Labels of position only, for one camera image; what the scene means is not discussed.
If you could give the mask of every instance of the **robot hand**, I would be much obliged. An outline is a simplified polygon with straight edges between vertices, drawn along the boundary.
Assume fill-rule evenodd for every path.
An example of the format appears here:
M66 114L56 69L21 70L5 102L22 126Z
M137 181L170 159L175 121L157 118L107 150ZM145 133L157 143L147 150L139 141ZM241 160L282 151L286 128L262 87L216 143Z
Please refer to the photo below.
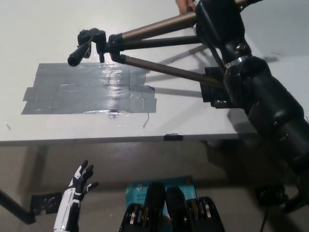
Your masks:
M68 189L64 192L54 225L54 232L78 232L78 219L81 202L91 189L98 186L94 182L86 186L87 180L93 175L93 165L87 169L85 160L74 174Z

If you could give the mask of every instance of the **gray duct tape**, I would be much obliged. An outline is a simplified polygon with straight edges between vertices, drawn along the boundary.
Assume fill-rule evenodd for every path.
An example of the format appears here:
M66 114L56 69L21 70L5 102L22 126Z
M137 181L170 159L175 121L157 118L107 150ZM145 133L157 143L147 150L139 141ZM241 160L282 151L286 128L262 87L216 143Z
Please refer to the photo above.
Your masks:
M144 85L147 72L117 63L40 64L22 114L154 113L155 89Z

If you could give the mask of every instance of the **white table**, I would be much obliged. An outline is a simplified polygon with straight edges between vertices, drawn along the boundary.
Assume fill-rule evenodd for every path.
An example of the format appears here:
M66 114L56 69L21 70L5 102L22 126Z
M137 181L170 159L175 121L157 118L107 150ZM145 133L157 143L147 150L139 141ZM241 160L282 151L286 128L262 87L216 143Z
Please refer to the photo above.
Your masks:
M125 32L178 14L174 0L2 0L0 145L73 142L162 141L166 134L184 140L213 140L256 136L240 109L214 109L203 103L199 83L151 72L146 84L157 88L156 113L21 115L27 87L33 86L39 63L65 63L76 48L82 29L103 29L107 36ZM309 73L309 1L266 0L246 9L243 19L253 53L278 59L271 62L277 77L303 105L309 116L306 78ZM190 35L190 29L168 36ZM124 54L188 70L213 64L209 51L190 55L196 45L184 45ZM86 62L98 62L94 55ZM181 95L160 88L188 90Z

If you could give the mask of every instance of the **table leg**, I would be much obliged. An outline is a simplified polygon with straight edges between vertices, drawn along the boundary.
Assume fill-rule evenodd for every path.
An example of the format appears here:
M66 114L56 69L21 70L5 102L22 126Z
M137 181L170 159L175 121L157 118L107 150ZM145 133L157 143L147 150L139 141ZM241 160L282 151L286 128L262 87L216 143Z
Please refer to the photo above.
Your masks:
M0 205L11 212L18 219L25 224L32 224L35 222L35 216L33 213L25 210L21 205L14 201L10 196L4 193L0 189Z

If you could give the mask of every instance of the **concrete floor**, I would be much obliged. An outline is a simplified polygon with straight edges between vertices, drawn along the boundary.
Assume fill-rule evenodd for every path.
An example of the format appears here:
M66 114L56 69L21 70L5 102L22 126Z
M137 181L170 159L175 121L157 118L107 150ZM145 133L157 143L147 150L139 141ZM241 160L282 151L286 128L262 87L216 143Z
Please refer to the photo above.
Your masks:
M144 179L192 175L198 196L210 196L226 232L259 231L264 210L252 186L290 183L286 167L268 145L227 146L223 152L200 142L118 143L0 148L0 188L29 208L31 195L64 191L77 167L95 165L99 187L83 201L80 232L116 232L125 212L125 188ZM295 193L292 185L289 195ZM271 208L264 232L309 231L309 208L290 215ZM0 207L0 231L51 232L55 215L24 225Z

